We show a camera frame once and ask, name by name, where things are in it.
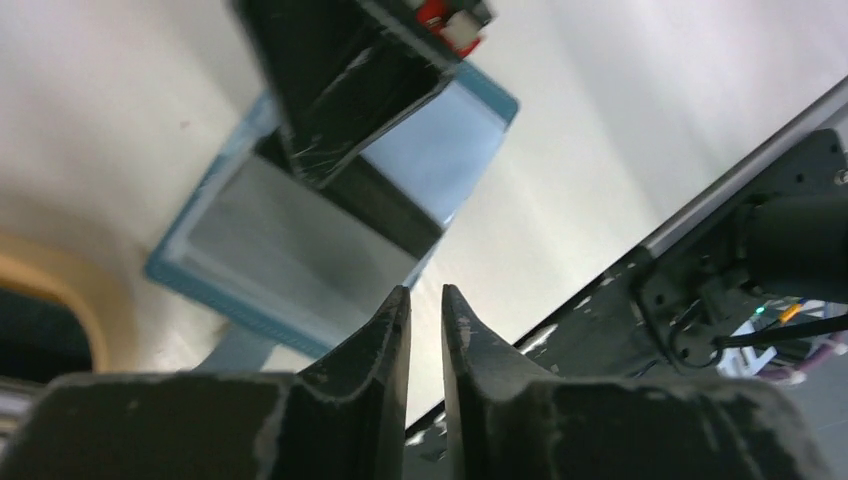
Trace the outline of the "yellow box of cards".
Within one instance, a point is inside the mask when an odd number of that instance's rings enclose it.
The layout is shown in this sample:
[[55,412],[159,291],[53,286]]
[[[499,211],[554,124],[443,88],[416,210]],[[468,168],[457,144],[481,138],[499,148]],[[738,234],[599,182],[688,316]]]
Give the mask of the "yellow box of cards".
[[131,291],[79,256],[1,236],[1,374],[46,384],[76,372],[138,369]]

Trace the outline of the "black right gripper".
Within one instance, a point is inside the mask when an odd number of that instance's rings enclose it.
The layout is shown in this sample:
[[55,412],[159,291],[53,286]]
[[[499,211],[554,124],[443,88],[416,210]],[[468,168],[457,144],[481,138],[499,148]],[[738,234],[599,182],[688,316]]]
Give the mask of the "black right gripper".
[[494,20],[485,1],[232,4],[277,105],[301,181],[322,188],[437,96]]

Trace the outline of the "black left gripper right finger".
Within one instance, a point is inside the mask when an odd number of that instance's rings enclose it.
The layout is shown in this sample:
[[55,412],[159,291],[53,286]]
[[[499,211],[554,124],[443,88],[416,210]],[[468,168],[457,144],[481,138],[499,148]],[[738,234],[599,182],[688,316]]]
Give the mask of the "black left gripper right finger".
[[455,479],[825,479],[798,409],[760,381],[561,378],[442,291]]

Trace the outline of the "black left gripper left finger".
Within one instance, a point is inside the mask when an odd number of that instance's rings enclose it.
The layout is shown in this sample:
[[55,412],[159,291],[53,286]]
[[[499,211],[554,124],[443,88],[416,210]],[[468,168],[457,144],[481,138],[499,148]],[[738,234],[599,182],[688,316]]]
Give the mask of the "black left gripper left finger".
[[394,288],[297,372],[73,374],[1,455],[5,479],[398,479],[411,302]]

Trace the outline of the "silver credit card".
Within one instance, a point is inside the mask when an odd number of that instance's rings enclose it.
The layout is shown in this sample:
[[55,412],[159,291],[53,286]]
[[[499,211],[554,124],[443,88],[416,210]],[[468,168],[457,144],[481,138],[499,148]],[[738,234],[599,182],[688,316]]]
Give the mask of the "silver credit card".
[[184,264],[248,305],[335,345],[374,314],[416,259],[252,156],[189,230]]

